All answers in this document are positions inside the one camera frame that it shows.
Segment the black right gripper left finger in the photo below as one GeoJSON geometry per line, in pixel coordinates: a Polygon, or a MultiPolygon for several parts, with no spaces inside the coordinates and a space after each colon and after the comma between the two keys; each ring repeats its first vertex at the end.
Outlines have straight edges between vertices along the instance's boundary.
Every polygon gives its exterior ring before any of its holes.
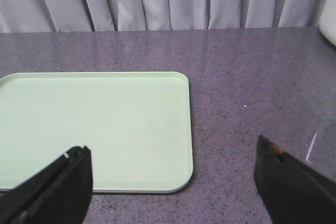
{"type": "Polygon", "coordinates": [[[72,147],[1,195],[1,223],[83,223],[92,185],[90,149],[72,147]]]}

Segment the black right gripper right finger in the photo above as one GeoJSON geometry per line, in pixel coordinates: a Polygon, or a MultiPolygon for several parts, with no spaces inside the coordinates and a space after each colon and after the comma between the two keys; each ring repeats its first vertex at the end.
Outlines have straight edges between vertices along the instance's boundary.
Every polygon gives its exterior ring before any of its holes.
{"type": "Polygon", "coordinates": [[[254,182],[272,223],[335,223],[335,182],[263,135],[254,182]]]}

